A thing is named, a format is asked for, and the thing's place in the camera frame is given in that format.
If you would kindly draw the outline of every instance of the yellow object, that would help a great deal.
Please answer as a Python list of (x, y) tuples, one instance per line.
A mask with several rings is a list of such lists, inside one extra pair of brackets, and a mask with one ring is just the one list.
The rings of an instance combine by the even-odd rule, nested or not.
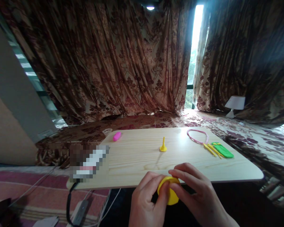
[(165, 141), (165, 137), (163, 137), (163, 145), (160, 147), (160, 151), (162, 151), (162, 152), (167, 151), (167, 148), (166, 148), (166, 146), (164, 144), (164, 141)]
[[(159, 187), (158, 187), (158, 190), (157, 190), (158, 195), (160, 193), (160, 188), (164, 184), (165, 181), (169, 181), (170, 183), (180, 184), (180, 181), (178, 180), (178, 178), (169, 177), (169, 176), (164, 177), (163, 180), (161, 181), (161, 183), (159, 184)], [(176, 193), (172, 189), (169, 189), (169, 198), (168, 198), (167, 205), (174, 205), (177, 202), (179, 202), (179, 198), (177, 197)]]
[(204, 143), (203, 145), (204, 145), (204, 147), (205, 147), (210, 153), (212, 153), (213, 156), (217, 156), (215, 153), (213, 153), (213, 152), (211, 151), (211, 149), (210, 149), (205, 143)]
[(215, 148), (214, 148), (214, 146), (212, 146), (211, 144), (207, 144), (214, 152), (216, 152), (217, 153), (217, 155), (219, 155), (219, 158), (220, 159), (222, 159), (221, 158), (221, 156), (223, 157), (223, 158), (225, 158), (220, 152), (218, 152)]

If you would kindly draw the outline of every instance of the finger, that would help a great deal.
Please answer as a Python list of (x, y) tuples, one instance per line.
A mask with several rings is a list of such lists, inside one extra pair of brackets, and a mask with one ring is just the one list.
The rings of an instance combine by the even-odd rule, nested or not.
[(179, 178), (182, 181), (184, 181), (189, 187), (194, 189), (197, 193), (200, 193), (202, 191), (203, 182), (195, 178), (194, 176), (190, 175), (189, 173), (177, 169), (168, 170), (168, 173), (171, 174), (173, 177)]
[(154, 210), (157, 212), (156, 215), (165, 215), (165, 209), (169, 198), (169, 181), (165, 181), (160, 188), (160, 194), (157, 199)]
[(141, 190), (142, 188), (144, 188), (145, 185), (147, 185), (147, 183), (149, 181), (151, 181), (153, 178), (159, 176), (158, 173), (155, 172), (150, 172), (148, 171), (145, 176), (142, 178), (142, 180), (140, 181), (139, 185), (137, 186), (137, 190)]
[(147, 183), (147, 185), (145, 185), (144, 188), (141, 190), (147, 201), (151, 201), (153, 194), (155, 193), (155, 191), (157, 191), (157, 188), (164, 177), (166, 176), (165, 175), (156, 176), (155, 178), (151, 179)]
[(188, 209), (192, 210), (194, 203), (192, 196), (177, 183), (172, 183), (169, 186), (176, 193), (178, 198), (188, 207)]
[(184, 172), (187, 172), (189, 173), (190, 175), (198, 178), (198, 179), (202, 179), (202, 180), (208, 180), (208, 178), (203, 174), (201, 173), (196, 167), (194, 167), (192, 164), (190, 163), (182, 163), (182, 164), (179, 164), (179, 165), (176, 165), (174, 167), (174, 169), (178, 169), (178, 170), (181, 170), (181, 171), (184, 171)]

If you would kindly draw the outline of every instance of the light wood tabletop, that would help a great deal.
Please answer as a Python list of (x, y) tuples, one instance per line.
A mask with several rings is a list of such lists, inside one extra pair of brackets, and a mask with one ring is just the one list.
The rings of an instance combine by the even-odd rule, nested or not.
[[(234, 154), (234, 158), (214, 157), (203, 145), (188, 137), (188, 129), (205, 131), (209, 136), (208, 143), (221, 143)], [(116, 132), (122, 135), (114, 142)], [(203, 133), (190, 131), (189, 134), (200, 142), (206, 140)], [(163, 137), (166, 152), (159, 150)], [(93, 179), (78, 184), (76, 189), (136, 187), (148, 171), (169, 176), (169, 169), (184, 162), (194, 165), (213, 183), (257, 181), (264, 177), (256, 165), (203, 127), (118, 130), (110, 133), (101, 145), (109, 146), (109, 154)], [(67, 187), (70, 188), (72, 184), (68, 182)]]

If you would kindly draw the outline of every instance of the cable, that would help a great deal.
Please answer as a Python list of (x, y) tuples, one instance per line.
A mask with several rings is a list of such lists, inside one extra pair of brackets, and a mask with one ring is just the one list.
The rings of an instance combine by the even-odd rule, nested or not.
[(74, 190), (74, 188), (78, 185), (78, 182), (75, 182), (72, 187), (70, 188), (69, 190), (69, 194), (67, 196), (67, 202), (66, 202), (66, 219), (68, 221), (68, 223), (71, 224), (71, 226), (77, 226), (77, 225), (74, 225), (72, 223), (72, 221), (70, 220), (70, 215), (69, 215), (69, 209), (70, 209), (70, 201), (72, 199), (72, 191)]
[[(67, 197), (67, 203), (66, 203), (66, 219), (67, 219), (68, 223), (70, 223), (73, 227), (79, 227), (78, 225), (74, 225), (74, 224), (72, 223), (72, 221), (70, 220), (70, 214), (69, 214), (70, 201), (71, 201), (71, 198), (72, 198), (71, 193), (72, 193), (72, 191), (74, 190), (74, 188), (75, 188), (77, 185), (78, 185), (78, 183), (74, 183), (74, 184), (72, 185), (71, 189), (69, 190), (69, 194), (68, 194), (68, 197)], [(112, 201), (112, 203), (111, 203), (110, 207), (108, 208), (106, 214), (105, 214), (97, 223), (92, 224), (92, 225), (85, 225), (85, 226), (83, 226), (83, 227), (93, 227), (93, 226), (95, 226), (95, 225), (100, 224), (100, 222), (101, 222), (101, 221), (106, 217), (106, 215), (108, 214), (110, 208), (111, 208), (112, 205), (114, 204), (114, 202), (115, 202), (117, 196), (119, 195), (120, 191), (121, 191), (121, 189), (119, 189), (119, 191), (118, 191), (116, 197), (115, 197), (114, 200)]]
[(101, 220), (100, 220), (100, 221), (98, 221), (97, 223), (92, 224), (92, 225), (85, 225), (85, 226), (83, 226), (83, 227), (92, 227), (92, 226), (95, 226), (95, 225), (97, 225), (97, 224), (100, 224), (100, 222), (101, 222), (101, 221), (102, 221), (102, 220), (106, 217), (106, 215), (108, 214), (108, 212), (109, 212), (110, 208), (111, 208), (111, 207), (112, 207), (112, 205), (114, 204), (114, 201), (116, 200), (116, 198), (117, 198), (117, 196), (119, 195), (120, 191), (121, 191), (121, 189), (119, 189), (119, 191), (118, 191), (118, 193), (117, 193), (116, 197), (114, 198), (113, 202), (111, 203), (110, 207), (108, 208), (108, 210), (107, 210), (106, 214), (105, 214), (105, 215), (101, 218)]
[(46, 175), (44, 175), (39, 180), (37, 180), (37, 182), (35, 184), (33, 184), (26, 192), (24, 192), (18, 199), (16, 199), (14, 202), (12, 202), (8, 207), (11, 207), (16, 202), (18, 202), (18, 200), (21, 199), (27, 192), (29, 192), (36, 184), (38, 184), (40, 180), (42, 180), (44, 177), (47, 177), (48, 175), (50, 175), (54, 171), (55, 168), (56, 168), (56, 166), (51, 171), (49, 171)]
[(86, 199), (86, 197), (88, 196), (88, 194), (89, 194), (91, 191), (92, 191), (91, 189), (88, 191), (88, 193), (86, 194), (86, 196), (84, 197), (84, 199), (83, 199), (83, 200), (85, 200), (85, 199)]
[[(237, 122), (237, 123), (238, 123), (239, 125), (241, 125), (241, 126), (233, 125), (233, 124), (227, 122), (227, 120), (235, 121), (235, 122)], [(236, 127), (239, 127), (239, 128), (242, 128), (242, 127), (245, 126), (245, 124), (244, 124), (243, 122), (241, 122), (241, 121), (239, 121), (239, 120), (237, 120), (237, 119), (225, 119), (225, 122), (226, 122), (227, 124), (229, 124), (229, 125), (236, 126)]]

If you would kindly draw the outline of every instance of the white cable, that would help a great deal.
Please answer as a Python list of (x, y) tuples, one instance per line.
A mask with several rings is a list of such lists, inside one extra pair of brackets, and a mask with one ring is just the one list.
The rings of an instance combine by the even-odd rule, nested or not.
[[(227, 120), (235, 121), (235, 122), (237, 122), (237, 123), (238, 123), (239, 125), (241, 125), (241, 126), (233, 125), (233, 124), (227, 122)], [(239, 128), (242, 128), (242, 127), (245, 126), (245, 124), (244, 124), (243, 122), (241, 122), (241, 121), (239, 121), (239, 120), (237, 120), (237, 119), (225, 119), (225, 122), (226, 122), (227, 124), (229, 124), (229, 125), (236, 126), (236, 127), (239, 127)]]
[(95, 226), (95, 225), (97, 225), (97, 224), (100, 224), (100, 222), (101, 222), (101, 221), (106, 217), (106, 215), (108, 214), (108, 212), (109, 212), (111, 206), (114, 204), (114, 201), (116, 200), (116, 198), (117, 198), (117, 196), (119, 195), (119, 192), (120, 192), (120, 191), (121, 191), (121, 189), (119, 189), (119, 191), (118, 191), (116, 197), (114, 198), (113, 202), (111, 203), (110, 207), (108, 208), (106, 214), (101, 218), (100, 221), (98, 221), (97, 223), (92, 224), (92, 225), (85, 225), (85, 226), (83, 226), (83, 227), (92, 227), (92, 226)]
[(11, 207), (12, 205), (14, 205), (19, 199), (21, 199), (27, 192), (29, 192), (36, 184), (39, 183), (40, 180), (42, 180), (44, 177), (47, 177), (48, 175), (50, 175), (54, 169), (56, 168), (56, 166), (51, 170), (49, 171), (46, 175), (44, 175), (43, 177), (41, 177), (39, 180), (37, 180), (37, 182), (32, 185), (26, 192), (24, 192), (18, 199), (16, 199), (14, 202), (12, 202), (8, 207)]
[(84, 199), (83, 200), (85, 200), (86, 199), (86, 197), (88, 196), (88, 194), (91, 192), (91, 189), (88, 191), (88, 193), (86, 194), (86, 196), (84, 197)]

